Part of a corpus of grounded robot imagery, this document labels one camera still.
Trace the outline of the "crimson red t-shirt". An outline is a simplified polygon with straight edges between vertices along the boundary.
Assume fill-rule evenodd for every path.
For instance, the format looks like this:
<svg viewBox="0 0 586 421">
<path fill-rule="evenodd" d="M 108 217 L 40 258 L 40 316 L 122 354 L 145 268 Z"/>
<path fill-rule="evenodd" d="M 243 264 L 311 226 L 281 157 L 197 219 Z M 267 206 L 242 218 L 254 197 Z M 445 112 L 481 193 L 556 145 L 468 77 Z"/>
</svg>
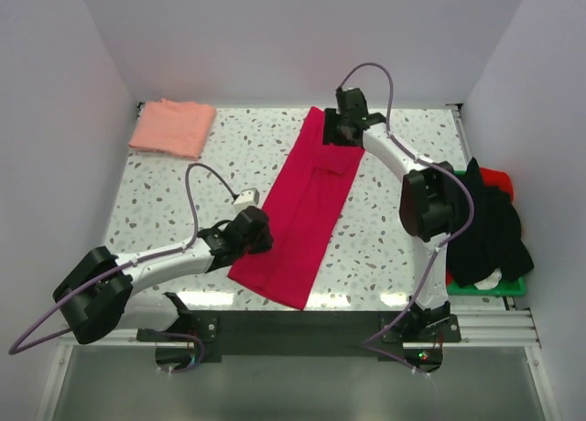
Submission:
<svg viewBox="0 0 586 421">
<path fill-rule="evenodd" d="M 302 310 L 339 219 L 363 150 L 322 143 L 325 112 L 312 107 L 262 210 L 274 239 L 247 254 L 228 278 L 278 304 Z"/>
</svg>

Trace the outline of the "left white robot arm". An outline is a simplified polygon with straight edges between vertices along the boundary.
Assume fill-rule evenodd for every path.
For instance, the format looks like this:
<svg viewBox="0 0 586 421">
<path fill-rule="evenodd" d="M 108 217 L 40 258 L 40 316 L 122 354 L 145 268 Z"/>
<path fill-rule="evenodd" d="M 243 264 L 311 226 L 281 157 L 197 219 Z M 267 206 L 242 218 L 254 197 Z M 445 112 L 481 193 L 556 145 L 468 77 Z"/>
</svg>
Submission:
<svg viewBox="0 0 586 421">
<path fill-rule="evenodd" d="M 269 217 L 249 206 L 231 221 L 203 229 L 195 238 L 133 254 L 112 254 L 107 247 L 88 252 L 53 292 L 76 341 L 87 345 L 124 324 L 126 304 L 152 286 L 233 265 L 247 254 L 273 246 Z"/>
</svg>

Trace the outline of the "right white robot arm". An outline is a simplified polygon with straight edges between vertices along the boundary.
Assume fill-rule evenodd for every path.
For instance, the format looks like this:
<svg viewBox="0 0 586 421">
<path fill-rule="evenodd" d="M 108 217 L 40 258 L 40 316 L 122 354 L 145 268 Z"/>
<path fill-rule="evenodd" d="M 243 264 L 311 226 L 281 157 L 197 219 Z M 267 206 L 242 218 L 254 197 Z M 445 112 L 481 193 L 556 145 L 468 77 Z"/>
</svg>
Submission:
<svg viewBox="0 0 586 421">
<path fill-rule="evenodd" d="M 433 162 L 390 132 L 389 117 L 370 113 L 363 92 L 339 87 L 337 107 L 325 110 L 323 143 L 359 147 L 376 157 L 401 182 L 399 220 L 413 238 L 417 278 L 410 302 L 420 309 L 407 322 L 410 335 L 430 340 L 440 331 L 432 309 L 448 301 L 447 241 L 457 236 L 459 196 L 466 188 L 448 162 Z"/>
</svg>

